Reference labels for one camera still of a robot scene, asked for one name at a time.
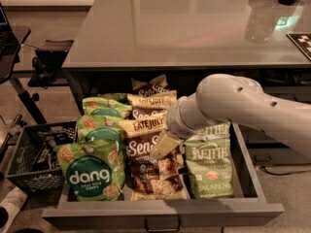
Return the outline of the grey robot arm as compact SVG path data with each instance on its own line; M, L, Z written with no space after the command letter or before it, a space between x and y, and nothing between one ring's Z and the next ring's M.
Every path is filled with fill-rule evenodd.
M244 125L311 157L311 105L266 94L245 77L214 74L178 99L164 116L168 130L188 139L222 122Z

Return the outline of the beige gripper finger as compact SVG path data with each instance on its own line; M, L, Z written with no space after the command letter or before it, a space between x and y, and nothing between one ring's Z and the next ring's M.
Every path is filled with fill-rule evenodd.
M163 130L160 132L156 144L151 150L151 156L156 159L161 159L172 152L176 147L178 146L166 137Z

